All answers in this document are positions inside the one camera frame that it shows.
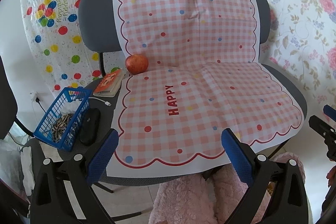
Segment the basket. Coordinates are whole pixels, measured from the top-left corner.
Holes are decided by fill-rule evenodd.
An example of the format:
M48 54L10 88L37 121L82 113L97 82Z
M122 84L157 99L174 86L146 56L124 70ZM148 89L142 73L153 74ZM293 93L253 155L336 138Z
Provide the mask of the basket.
M70 151L75 142L76 134L82 125L85 112L89 108L88 98L91 92L91 90L84 88L64 88L47 110L43 119L36 128L34 136L40 141L56 147L57 149ZM60 141L54 142L51 127L56 122L56 120L61 117L61 109L65 102L72 102L76 99L82 101L80 106L73 114L73 117L70 120Z

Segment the book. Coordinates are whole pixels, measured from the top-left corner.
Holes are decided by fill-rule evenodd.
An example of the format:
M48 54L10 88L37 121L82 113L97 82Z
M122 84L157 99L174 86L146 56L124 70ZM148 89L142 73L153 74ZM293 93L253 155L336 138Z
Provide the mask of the book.
M122 69L105 75L94 90L93 95L98 97L114 97L121 86L124 76L125 74Z

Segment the white tile floor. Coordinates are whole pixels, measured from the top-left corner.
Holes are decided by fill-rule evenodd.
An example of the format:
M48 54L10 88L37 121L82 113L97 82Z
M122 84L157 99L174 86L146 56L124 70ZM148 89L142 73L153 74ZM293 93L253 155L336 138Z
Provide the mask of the white tile floor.
M46 144L41 144L42 150L46 157L51 158L53 161L61 161L62 159L58 155L57 149ZM260 153L268 156L275 147L265 149ZM278 154L284 153L285 150L282 148ZM95 194L99 198L101 204L104 206L105 210L110 216L119 216L124 214L135 213L138 211L144 211L140 216L118 221L118 224L148 224L148 219L153 207L153 202L155 200L156 194L159 189L159 185L141 186L141 187L125 187L118 185L111 185L107 183L102 183L108 188L115 191L115 193L108 193L95 185L92 186ZM85 216L78 204L75 197L75 193L71 187L69 181L65 181L65 186L67 193L72 204L73 210L78 219L84 219ZM207 188L209 192L209 198L211 201L215 201L215 194L213 191L212 180L207 181Z

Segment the checkered tablecloth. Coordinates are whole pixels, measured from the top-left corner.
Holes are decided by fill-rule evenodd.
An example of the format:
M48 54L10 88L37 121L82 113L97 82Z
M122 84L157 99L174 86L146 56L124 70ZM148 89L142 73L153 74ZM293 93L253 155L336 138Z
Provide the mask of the checkered tablecloth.
M301 125L293 98L257 63L257 14L253 0L118 0L125 55L150 63L123 80L115 110L123 165L215 159L225 128L252 145Z

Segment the apple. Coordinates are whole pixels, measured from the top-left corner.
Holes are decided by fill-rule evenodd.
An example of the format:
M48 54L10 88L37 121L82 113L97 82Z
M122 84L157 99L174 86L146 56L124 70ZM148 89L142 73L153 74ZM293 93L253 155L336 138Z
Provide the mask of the apple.
M130 55L125 60L126 69L133 75L143 73L148 68L148 59L143 55Z

